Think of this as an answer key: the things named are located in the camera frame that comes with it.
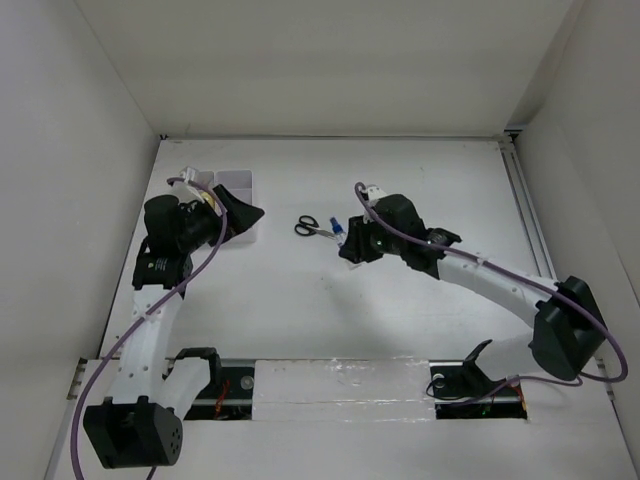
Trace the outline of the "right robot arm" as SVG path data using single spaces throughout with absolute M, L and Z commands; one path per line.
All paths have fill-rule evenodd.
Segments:
M 521 320 L 528 333 L 507 340 L 481 341 L 455 368 L 453 377 L 473 393 L 542 371 L 570 383 L 608 341 L 598 305 L 588 284 L 570 276 L 563 281 L 518 273 L 461 249 L 459 235 L 425 225 L 402 194 L 386 194 L 357 183 L 364 212 L 350 218 L 339 255 L 352 264 L 399 257 L 410 269 L 467 289 Z

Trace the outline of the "clear blue-capped glue bottle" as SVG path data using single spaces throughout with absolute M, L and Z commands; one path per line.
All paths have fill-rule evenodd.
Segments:
M 341 251 L 341 248 L 345 245 L 347 233 L 344 231 L 343 227 L 335 216 L 332 216 L 330 218 L 330 224 L 334 241 L 338 246 L 338 251 Z M 342 258 L 342 260 L 350 271 L 355 270 L 359 267 L 359 264 L 354 264 L 353 262 L 345 258 Z

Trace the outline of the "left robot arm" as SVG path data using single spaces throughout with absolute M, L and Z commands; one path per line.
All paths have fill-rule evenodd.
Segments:
M 188 285 L 208 266 L 191 256 L 208 245 L 213 253 L 251 229 L 263 209 L 234 196 L 223 185 L 208 188 L 171 178 L 171 191 L 143 206 L 146 235 L 132 278 L 132 323 L 103 359 L 120 357 L 104 400 L 85 403 L 83 390 L 71 433 L 72 468 L 80 470 L 78 440 L 86 433 L 106 469 L 174 465 L 181 453 L 183 421 L 198 395 L 222 387 L 221 359 L 213 347 L 181 350 L 167 363 L 169 339 Z

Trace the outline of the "yellow highlighter body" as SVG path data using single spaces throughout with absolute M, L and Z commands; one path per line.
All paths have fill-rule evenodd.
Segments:
M 200 196 L 214 211 L 220 211 L 217 201 L 209 193 L 201 192 Z

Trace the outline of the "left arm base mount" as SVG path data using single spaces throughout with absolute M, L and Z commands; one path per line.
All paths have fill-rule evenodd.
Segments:
M 220 382 L 210 383 L 198 394 L 185 420 L 251 420 L 255 364 L 249 359 L 223 359 Z

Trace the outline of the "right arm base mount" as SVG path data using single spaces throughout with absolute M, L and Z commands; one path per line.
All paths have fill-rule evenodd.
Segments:
M 425 394 L 434 400 L 437 420 L 528 418 L 520 385 L 505 385 L 505 378 L 491 380 L 477 365 L 490 343 L 480 343 L 463 360 L 430 364 Z

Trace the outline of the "black-handled scissors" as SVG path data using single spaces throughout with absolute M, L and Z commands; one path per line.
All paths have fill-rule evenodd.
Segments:
M 331 231 L 322 229 L 318 221 L 310 215 L 301 215 L 294 225 L 294 232 L 301 237 L 322 236 L 325 238 L 334 238 Z

